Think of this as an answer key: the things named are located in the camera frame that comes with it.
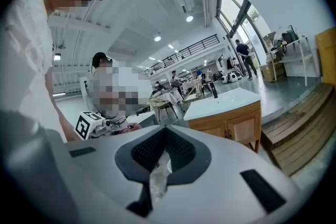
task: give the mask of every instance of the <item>white shirt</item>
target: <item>white shirt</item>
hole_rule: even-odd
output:
[[[45,75],[52,67],[52,43],[43,0],[13,0],[1,22],[2,75],[6,82],[0,105],[33,118],[66,138],[49,97]]]

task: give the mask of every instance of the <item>wooden step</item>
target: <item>wooden step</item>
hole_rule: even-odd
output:
[[[333,95],[300,133],[269,152],[274,164],[288,176],[305,166],[323,148],[336,129],[335,115],[336,96]]]
[[[261,144],[271,151],[292,139],[317,116],[333,91],[333,86],[321,83],[302,102],[279,118],[262,126]]]

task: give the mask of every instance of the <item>person in white shirt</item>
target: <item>person in white shirt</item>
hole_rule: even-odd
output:
[[[89,1],[13,0],[7,7],[1,24],[2,46],[8,46],[6,52],[27,67],[22,76],[25,79],[24,87],[16,91],[6,90],[15,88],[20,78],[8,81],[6,100],[1,100],[2,109],[18,111],[43,127],[56,130],[64,142],[77,140],[78,136],[53,98],[53,39],[47,17],[58,9],[82,6]],[[12,60],[6,58],[4,65],[10,66]]]

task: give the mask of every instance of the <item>person in black shirt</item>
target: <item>person in black shirt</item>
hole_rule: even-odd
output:
[[[250,50],[248,48],[248,46],[246,44],[242,44],[240,43],[239,39],[236,39],[236,44],[237,44],[237,53],[241,56],[243,62],[244,62],[244,66],[247,69],[248,72],[248,79],[251,80],[252,78],[252,73],[250,70],[250,66],[253,69],[254,74],[256,75],[256,77],[258,77],[258,73],[256,68],[254,67],[252,58],[250,56]]]

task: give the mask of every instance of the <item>black railing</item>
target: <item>black railing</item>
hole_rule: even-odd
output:
[[[145,74],[147,77],[149,77],[155,74],[156,72],[175,64],[178,61],[182,61],[183,59],[201,50],[211,47],[212,45],[218,44],[218,43],[219,43],[219,40],[218,40],[217,34],[207,37],[195,44],[190,45],[189,47],[184,48],[183,50],[180,50],[176,54],[168,56],[167,58],[163,59],[161,62],[156,63],[155,65],[147,69],[145,71]]]

